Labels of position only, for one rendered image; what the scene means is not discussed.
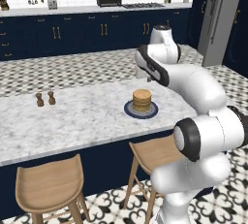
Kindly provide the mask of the navy base cupboards run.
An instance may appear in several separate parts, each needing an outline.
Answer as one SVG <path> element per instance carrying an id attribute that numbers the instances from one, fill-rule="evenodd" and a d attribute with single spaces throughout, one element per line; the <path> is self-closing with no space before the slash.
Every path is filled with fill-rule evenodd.
<path id="1" fill-rule="evenodd" d="M 0 61 L 137 48 L 154 26 L 187 42 L 190 8 L 0 17 Z"/>

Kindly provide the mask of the navy tall cupboards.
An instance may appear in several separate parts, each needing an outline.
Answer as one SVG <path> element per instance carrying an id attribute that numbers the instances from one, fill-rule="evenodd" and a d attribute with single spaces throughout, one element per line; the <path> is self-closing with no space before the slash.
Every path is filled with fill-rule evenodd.
<path id="1" fill-rule="evenodd" d="M 193 0 L 189 23 L 189 45 L 198 48 L 207 0 Z"/>
<path id="2" fill-rule="evenodd" d="M 239 0 L 223 64 L 248 79 L 248 0 Z"/>

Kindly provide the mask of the grey fridge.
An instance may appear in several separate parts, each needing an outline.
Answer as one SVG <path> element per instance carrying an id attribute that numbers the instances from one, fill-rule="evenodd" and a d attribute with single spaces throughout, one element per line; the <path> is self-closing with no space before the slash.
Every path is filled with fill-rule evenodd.
<path id="1" fill-rule="evenodd" d="M 221 65 L 231 34 L 233 19 L 239 0 L 224 0 L 213 45 L 211 37 L 220 0 L 207 0 L 198 45 L 198 53 L 203 56 L 202 66 Z"/>

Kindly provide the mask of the black hob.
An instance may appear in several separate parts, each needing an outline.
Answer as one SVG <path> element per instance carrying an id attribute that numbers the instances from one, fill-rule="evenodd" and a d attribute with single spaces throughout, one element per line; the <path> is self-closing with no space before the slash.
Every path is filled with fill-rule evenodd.
<path id="1" fill-rule="evenodd" d="M 159 3 L 133 3 L 133 4 L 123 4 L 122 7 L 126 9 L 149 9 L 149 8 L 165 8 L 163 4 Z"/>

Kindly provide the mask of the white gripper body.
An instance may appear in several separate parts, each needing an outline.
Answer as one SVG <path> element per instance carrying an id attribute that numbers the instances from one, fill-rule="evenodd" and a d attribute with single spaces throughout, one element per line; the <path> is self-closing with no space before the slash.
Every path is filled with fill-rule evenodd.
<path id="1" fill-rule="evenodd" d="M 136 78 L 137 79 L 146 79 L 148 82 L 152 81 L 152 78 L 139 66 L 136 67 Z"/>

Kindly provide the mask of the stack of brown pancakes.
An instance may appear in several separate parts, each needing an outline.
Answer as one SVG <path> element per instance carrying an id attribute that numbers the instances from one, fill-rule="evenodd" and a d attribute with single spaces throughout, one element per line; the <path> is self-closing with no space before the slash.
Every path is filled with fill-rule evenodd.
<path id="1" fill-rule="evenodd" d="M 151 106 L 151 93 L 146 89 L 133 92 L 133 109 L 137 112 L 148 112 Z"/>

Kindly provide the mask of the blue round plate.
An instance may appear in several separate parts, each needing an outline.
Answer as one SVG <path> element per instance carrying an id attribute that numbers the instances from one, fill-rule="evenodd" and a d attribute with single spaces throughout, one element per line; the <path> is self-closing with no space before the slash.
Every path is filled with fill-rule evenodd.
<path id="1" fill-rule="evenodd" d="M 130 117 L 137 119 L 149 119 L 154 117 L 158 113 L 158 106 L 152 102 L 151 107 L 147 112 L 138 112 L 133 109 L 133 101 L 128 101 L 124 105 L 124 112 L 128 114 Z"/>

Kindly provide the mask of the brown wooden shaker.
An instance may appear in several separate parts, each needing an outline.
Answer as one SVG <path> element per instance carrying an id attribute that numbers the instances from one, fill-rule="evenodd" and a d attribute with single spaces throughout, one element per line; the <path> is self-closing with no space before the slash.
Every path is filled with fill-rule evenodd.
<path id="1" fill-rule="evenodd" d="M 50 104 L 50 105 L 55 105 L 56 101 L 55 101 L 55 98 L 54 98 L 54 96 L 53 96 L 53 91 L 50 90 L 50 91 L 47 93 L 47 95 L 48 95 L 48 102 L 49 102 L 49 104 Z"/>
<path id="2" fill-rule="evenodd" d="M 38 107 L 43 107 L 44 106 L 44 100 L 42 99 L 42 93 L 40 93 L 40 92 L 36 93 L 36 97 L 37 97 Z"/>

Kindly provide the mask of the navy marble-topped dining counter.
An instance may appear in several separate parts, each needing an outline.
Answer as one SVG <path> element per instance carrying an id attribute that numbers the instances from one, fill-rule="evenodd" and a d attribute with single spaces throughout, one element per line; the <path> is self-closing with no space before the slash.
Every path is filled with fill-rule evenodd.
<path id="1" fill-rule="evenodd" d="M 135 119 L 124 112 L 133 92 L 151 92 L 158 113 Z M 33 94 L 0 98 L 0 220 L 22 213 L 15 197 L 16 169 L 81 156 L 83 193 L 92 195 L 128 183 L 129 142 L 171 133 L 196 112 L 173 91 L 152 81 L 124 80 L 58 89 L 55 105 L 37 106 Z"/>

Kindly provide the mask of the wooden bar stool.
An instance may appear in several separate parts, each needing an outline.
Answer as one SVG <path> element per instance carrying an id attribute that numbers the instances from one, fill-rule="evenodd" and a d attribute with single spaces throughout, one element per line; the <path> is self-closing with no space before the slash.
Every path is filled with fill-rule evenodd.
<path id="1" fill-rule="evenodd" d="M 76 224 L 83 224 L 77 200 L 86 220 L 87 206 L 82 194 L 83 168 L 80 155 L 44 165 L 16 171 L 15 199 L 19 207 L 29 212 L 33 224 L 44 224 L 43 215 L 68 207 Z"/>
<path id="2" fill-rule="evenodd" d="M 141 167 L 148 175 L 150 175 L 156 167 L 170 162 L 175 162 L 182 157 L 182 154 L 176 148 L 173 135 L 136 144 L 129 143 L 129 146 L 134 154 L 134 158 L 129 176 L 124 208 L 127 207 L 130 196 L 134 195 L 132 188 L 134 182 L 136 182 L 139 187 L 139 192 L 143 194 L 148 203 L 144 224 L 149 224 L 155 198 L 161 197 L 161 194 L 156 192 L 152 186 L 147 190 L 144 189 L 137 178 L 138 167 Z"/>

